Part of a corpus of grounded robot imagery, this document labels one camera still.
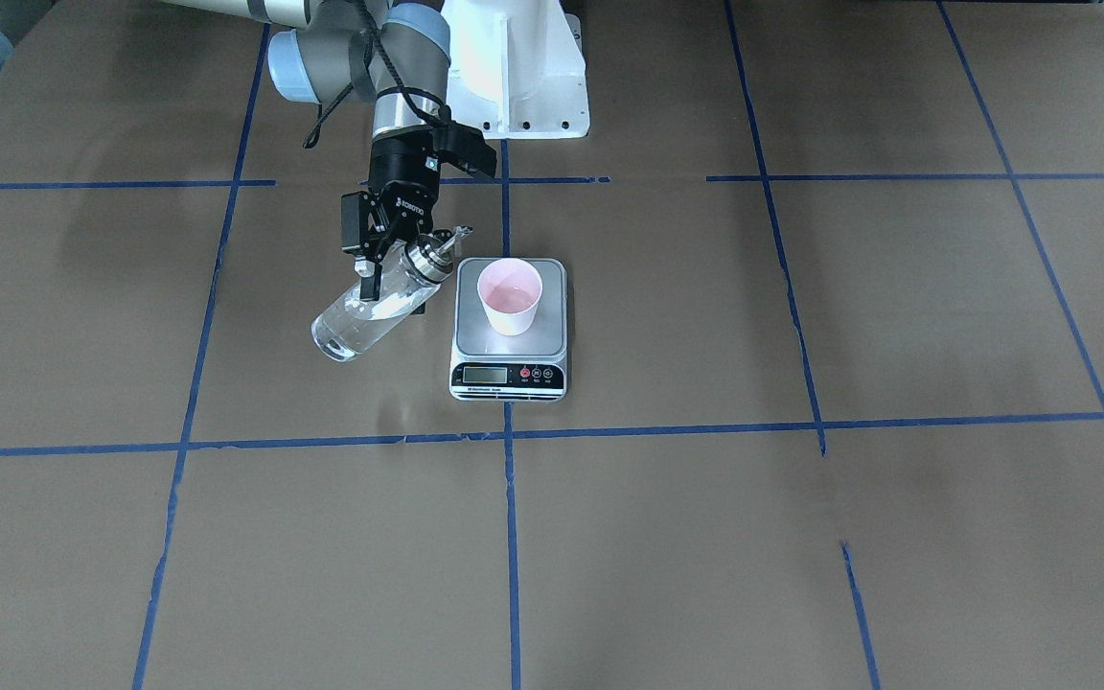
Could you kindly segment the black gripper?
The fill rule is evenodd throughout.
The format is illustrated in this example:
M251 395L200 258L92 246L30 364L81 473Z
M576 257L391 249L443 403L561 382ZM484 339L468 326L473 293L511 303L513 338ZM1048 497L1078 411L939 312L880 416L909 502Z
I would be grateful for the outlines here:
M482 131L459 123L417 126L374 139L364 191L341 198L342 250L358 259L360 301L380 300L382 257L391 245L434 230L442 167L492 180L496 161Z

